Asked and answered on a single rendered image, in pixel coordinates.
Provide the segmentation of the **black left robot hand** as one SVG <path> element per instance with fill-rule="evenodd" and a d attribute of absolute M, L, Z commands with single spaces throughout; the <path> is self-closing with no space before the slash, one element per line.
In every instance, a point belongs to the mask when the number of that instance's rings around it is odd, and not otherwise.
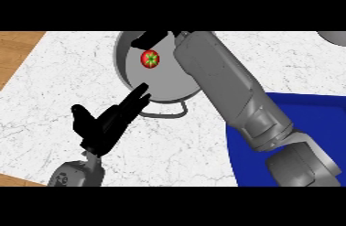
<path fill-rule="evenodd" d="M 122 138 L 129 124 L 150 105 L 150 86 L 142 83 L 131 92 L 120 104 L 114 104 L 94 117 L 82 104 L 71 107 L 73 130 L 82 136 L 80 146 L 97 157 L 108 154 Z"/>

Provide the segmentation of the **grey round object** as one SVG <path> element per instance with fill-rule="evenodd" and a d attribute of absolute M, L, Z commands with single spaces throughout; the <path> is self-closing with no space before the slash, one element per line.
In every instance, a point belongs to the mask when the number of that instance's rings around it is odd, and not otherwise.
<path fill-rule="evenodd" d="M 330 43 L 346 47 L 346 31 L 320 31 L 318 34 Z"/>

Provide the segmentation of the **blue tray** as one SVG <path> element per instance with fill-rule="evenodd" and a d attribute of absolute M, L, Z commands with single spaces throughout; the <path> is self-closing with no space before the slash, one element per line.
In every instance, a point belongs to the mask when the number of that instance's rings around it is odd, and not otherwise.
<path fill-rule="evenodd" d="M 346 96 L 256 92 L 227 137 L 242 187 L 346 186 Z"/>

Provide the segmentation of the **grey metal pot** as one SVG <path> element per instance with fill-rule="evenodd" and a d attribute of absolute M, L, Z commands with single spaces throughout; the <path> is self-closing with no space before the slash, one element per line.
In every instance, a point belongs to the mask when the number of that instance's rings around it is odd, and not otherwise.
<path fill-rule="evenodd" d="M 179 103 L 182 112 L 176 114 L 145 113 L 148 118 L 176 119 L 188 113 L 185 101 L 200 92 L 194 78 L 185 73 L 174 56 L 175 36 L 169 34 L 153 47 L 159 53 L 159 66 L 147 68 L 141 62 L 145 51 L 132 47 L 132 42 L 144 35 L 144 31 L 122 31 L 114 46 L 114 66 L 125 86 L 132 90 L 142 82 L 150 86 L 150 100 L 160 104 Z"/>

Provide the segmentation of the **red tomato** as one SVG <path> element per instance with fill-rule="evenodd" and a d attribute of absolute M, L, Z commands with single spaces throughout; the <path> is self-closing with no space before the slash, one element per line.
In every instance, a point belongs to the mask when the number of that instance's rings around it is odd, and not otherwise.
<path fill-rule="evenodd" d="M 160 64 L 160 55 L 154 50 L 145 50 L 141 55 L 141 63 L 145 68 L 153 69 Z"/>

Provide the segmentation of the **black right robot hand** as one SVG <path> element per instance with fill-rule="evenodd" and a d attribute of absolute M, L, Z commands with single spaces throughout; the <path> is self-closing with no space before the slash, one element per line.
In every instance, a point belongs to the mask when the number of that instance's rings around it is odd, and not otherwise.
<path fill-rule="evenodd" d="M 147 31 L 142 36 L 132 42 L 132 47 L 150 50 L 166 38 L 168 31 Z"/>

